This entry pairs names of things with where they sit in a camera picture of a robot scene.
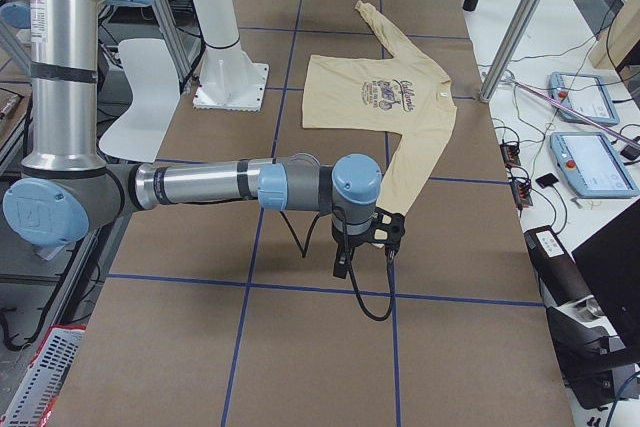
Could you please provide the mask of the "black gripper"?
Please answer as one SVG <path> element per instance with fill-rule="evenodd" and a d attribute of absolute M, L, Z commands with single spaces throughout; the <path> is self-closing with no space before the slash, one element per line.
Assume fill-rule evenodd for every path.
<path fill-rule="evenodd" d="M 331 233 L 334 241 L 338 244 L 333 266 L 333 276 L 336 278 L 346 278 L 350 266 L 350 254 L 347 248 L 353 248 L 364 244 L 374 243 L 374 228 L 372 221 L 361 224 L 346 224 L 347 233 L 343 232 L 343 225 L 337 220 L 332 221 Z"/>

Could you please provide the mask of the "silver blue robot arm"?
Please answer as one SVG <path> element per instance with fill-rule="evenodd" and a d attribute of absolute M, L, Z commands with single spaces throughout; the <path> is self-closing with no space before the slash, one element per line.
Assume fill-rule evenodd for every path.
<path fill-rule="evenodd" d="M 352 275 L 358 246 L 384 214 L 378 164 L 352 154 L 333 166 L 313 156 L 195 166 L 110 165 L 96 150 L 98 14 L 106 0 L 30 0 L 33 148 L 5 193 L 9 226 L 31 244 L 63 246 L 115 219 L 159 205 L 256 200 L 330 216 L 334 272 Z"/>

